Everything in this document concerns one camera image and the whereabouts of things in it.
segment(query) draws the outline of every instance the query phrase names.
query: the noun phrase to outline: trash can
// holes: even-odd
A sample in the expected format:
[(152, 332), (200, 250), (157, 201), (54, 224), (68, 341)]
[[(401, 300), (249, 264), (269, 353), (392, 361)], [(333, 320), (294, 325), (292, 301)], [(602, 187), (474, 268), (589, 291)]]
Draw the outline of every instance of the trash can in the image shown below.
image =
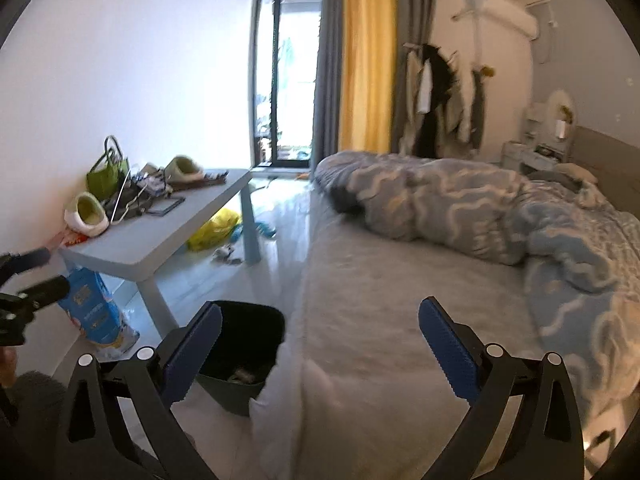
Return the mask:
[(266, 305), (215, 301), (222, 331), (196, 380), (228, 412), (249, 416), (284, 339), (282, 313)]

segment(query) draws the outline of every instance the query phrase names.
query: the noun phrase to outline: gray patterned comforter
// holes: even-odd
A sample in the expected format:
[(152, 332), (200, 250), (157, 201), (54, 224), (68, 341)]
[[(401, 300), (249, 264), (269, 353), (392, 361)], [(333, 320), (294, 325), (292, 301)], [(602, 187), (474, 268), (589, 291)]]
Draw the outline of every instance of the gray patterned comforter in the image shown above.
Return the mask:
[(583, 423), (640, 381), (640, 222), (588, 183), (555, 182), (466, 160), (341, 152), (315, 181), (339, 212), (398, 240), (424, 238), (526, 265), (545, 350), (563, 355)]

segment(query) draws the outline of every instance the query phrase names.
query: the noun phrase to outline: black door frame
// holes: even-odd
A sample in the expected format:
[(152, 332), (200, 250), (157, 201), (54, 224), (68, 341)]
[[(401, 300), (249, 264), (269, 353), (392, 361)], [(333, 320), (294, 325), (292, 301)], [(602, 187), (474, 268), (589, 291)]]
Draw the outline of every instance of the black door frame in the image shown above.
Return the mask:
[[(256, 89), (256, 65), (257, 65), (257, 41), (258, 41), (258, 20), (260, 19), (260, 3), (262, 0), (255, 0), (254, 7), (254, 22), (253, 22), (253, 37), (252, 37), (252, 88), (251, 88), (251, 103), (252, 103), (252, 155), (253, 165), (258, 166), (260, 161), (260, 146), (256, 142), (256, 130), (257, 130), (257, 116), (255, 113), (256, 101), (255, 101), (255, 89)], [(271, 134), (271, 168), (308, 168), (310, 164), (309, 160), (281, 160), (278, 158), (278, 44), (280, 43), (280, 11), (282, 6), (282, 0), (273, 0), (273, 44), (271, 47), (271, 121), (270, 121), (270, 134)]]

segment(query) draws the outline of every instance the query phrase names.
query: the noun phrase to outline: gray wall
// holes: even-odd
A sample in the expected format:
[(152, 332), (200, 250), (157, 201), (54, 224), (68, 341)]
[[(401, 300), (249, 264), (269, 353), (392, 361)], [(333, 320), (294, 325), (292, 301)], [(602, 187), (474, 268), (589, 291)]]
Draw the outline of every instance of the gray wall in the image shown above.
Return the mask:
[(640, 56), (609, 4), (550, 0), (529, 11), (541, 31), (532, 42), (534, 101), (563, 88), (580, 126), (640, 147)]

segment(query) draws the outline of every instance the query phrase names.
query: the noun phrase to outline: curtain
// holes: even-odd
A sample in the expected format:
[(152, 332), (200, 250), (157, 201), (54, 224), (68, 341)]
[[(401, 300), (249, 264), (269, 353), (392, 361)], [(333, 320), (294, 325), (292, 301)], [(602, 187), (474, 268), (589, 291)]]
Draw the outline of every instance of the curtain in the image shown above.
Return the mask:
[(311, 171), (338, 151), (342, 84), (342, 0), (322, 0)]
[(340, 150), (388, 153), (396, 0), (344, 0)]
[(405, 43), (429, 43), (436, 0), (398, 0), (398, 34), (391, 151), (398, 153), (407, 120)]

